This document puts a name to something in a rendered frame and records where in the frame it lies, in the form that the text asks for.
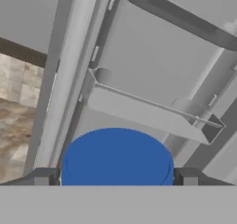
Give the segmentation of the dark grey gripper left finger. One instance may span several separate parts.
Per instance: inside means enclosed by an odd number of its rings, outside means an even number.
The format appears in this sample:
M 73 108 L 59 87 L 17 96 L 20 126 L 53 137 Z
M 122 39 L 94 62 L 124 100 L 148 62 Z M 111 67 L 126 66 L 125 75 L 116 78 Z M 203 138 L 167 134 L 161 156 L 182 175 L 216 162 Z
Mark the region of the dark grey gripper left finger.
M 59 185 L 59 168 L 36 168 L 20 178 L 4 182 L 4 185 Z

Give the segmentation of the grey fridge door shelf bin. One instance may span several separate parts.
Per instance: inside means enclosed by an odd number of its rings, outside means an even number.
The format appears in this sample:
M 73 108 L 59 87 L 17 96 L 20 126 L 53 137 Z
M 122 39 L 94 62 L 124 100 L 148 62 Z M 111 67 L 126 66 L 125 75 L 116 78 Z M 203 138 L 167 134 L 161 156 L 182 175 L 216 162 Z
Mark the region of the grey fridge door shelf bin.
M 206 145 L 212 144 L 226 128 L 214 114 L 209 119 L 200 118 L 105 85 L 90 68 L 86 71 L 81 95 L 95 111 Z

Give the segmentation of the grey fridge door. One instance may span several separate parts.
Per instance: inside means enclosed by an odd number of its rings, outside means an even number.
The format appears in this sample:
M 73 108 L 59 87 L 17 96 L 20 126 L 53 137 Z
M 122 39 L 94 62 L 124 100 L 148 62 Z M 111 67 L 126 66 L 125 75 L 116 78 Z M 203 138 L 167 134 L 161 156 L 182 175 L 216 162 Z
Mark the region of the grey fridge door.
M 169 0 L 237 37 L 237 0 Z M 212 144 L 91 109 L 81 88 L 88 69 L 105 85 L 226 128 Z M 237 51 L 205 41 L 128 0 L 58 0 L 25 170 L 59 165 L 87 131 L 125 127 L 160 140 L 180 166 L 206 166 L 228 128 L 215 105 L 237 77 Z

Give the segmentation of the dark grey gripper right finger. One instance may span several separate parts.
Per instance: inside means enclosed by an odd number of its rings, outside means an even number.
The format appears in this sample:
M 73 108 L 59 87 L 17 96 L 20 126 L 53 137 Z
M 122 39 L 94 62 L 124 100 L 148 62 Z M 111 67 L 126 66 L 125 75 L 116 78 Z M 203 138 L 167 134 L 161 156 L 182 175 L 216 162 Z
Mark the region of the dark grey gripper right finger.
M 208 177 L 197 168 L 174 168 L 174 185 L 204 185 L 204 186 L 221 186 L 228 185 L 226 181 Z

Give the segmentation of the blue-lidded mayonnaise jar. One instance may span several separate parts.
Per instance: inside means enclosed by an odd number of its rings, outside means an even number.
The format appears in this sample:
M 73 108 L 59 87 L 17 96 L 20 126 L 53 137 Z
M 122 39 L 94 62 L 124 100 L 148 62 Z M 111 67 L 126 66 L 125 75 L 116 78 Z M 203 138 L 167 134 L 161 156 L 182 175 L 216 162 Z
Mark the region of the blue-lidded mayonnaise jar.
M 173 158 L 160 141 L 125 128 L 83 134 L 68 146 L 61 165 L 64 185 L 171 185 L 173 175 Z

